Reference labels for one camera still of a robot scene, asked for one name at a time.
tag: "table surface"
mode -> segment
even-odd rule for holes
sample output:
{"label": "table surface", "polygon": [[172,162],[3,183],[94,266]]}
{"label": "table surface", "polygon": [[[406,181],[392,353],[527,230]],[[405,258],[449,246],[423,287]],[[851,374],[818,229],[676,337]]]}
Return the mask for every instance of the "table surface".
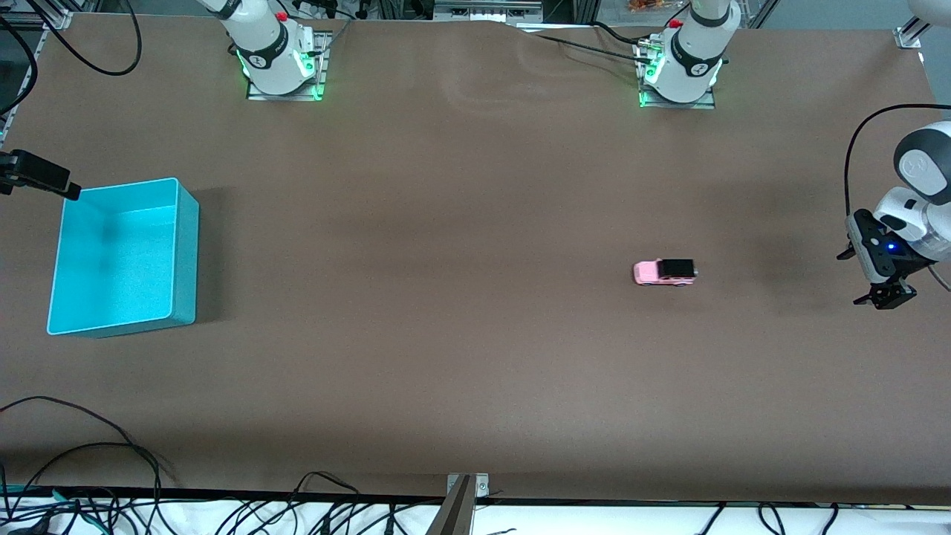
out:
{"label": "table surface", "polygon": [[[704,112],[640,109],[630,64],[494,23],[357,22],[323,102],[248,102],[219,22],[141,18],[121,78],[50,40],[6,148],[84,187],[178,177],[202,210],[199,321],[48,336],[61,203],[17,190],[4,401],[103,412],[169,485],[328,469],[438,494],[479,471],[509,496],[946,502],[951,300],[925,273],[897,310],[853,307],[867,284],[835,260],[849,135],[932,98],[888,32],[740,31]],[[129,28],[80,15],[67,36],[113,68]],[[936,117],[870,125],[853,206],[899,184],[894,146]],[[635,286],[656,257],[695,259],[697,284]],[[113,438],[40,404],[0,423],[14,481]],[[43,482],[150,485],[119,455]]]}

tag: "turquoise container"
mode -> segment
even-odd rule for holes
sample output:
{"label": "turquoise container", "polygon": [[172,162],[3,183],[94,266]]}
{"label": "turquoise container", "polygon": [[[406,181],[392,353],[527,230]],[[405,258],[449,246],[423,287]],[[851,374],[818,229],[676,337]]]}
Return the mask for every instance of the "turquoise container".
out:
{"label": "turquoise container", "polygon": [[176,178],[64,201],[51,335],[105,338],[195,322],[198,202]]}

